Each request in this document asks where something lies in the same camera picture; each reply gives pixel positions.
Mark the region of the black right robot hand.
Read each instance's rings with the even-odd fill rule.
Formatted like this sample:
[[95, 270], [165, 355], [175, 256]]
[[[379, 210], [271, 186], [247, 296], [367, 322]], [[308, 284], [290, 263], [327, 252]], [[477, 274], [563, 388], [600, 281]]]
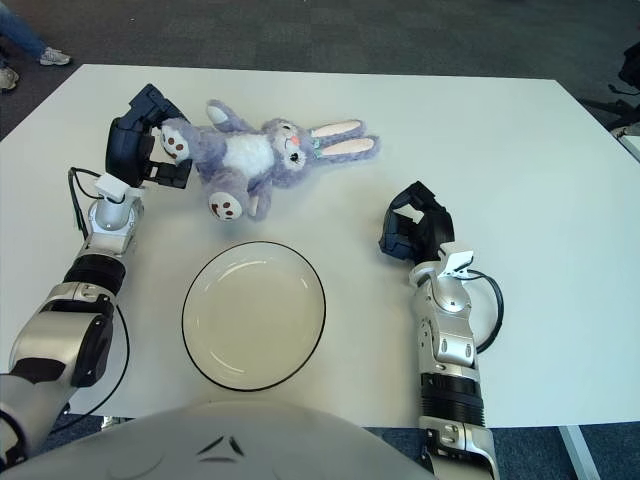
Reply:
[[[407, 205], [423, 214], [418, 222], [397, 213], [398, 209]], [[436, 201], [433, 192], [422, 182], [416, 181], [391, 201], [384, 216], [378, 244], [386, 255], [419, 264], [438, 260], [440, 245], [454, 240], [449, 212]]]

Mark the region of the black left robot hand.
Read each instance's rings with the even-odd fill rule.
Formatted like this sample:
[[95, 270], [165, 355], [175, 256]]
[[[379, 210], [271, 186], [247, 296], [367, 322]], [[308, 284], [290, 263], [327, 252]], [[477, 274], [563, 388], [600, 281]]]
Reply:
[[185, 166], [154, 162], [150, 159], [154, 128], [168, 119], [186, 120], [184, 114], [152, 84], [143, 87], [129, 102], [130, 109], [110, 125], [105, 170], [130, 187], [140, 188], [144, 181], [185, 189], [191, 160]]

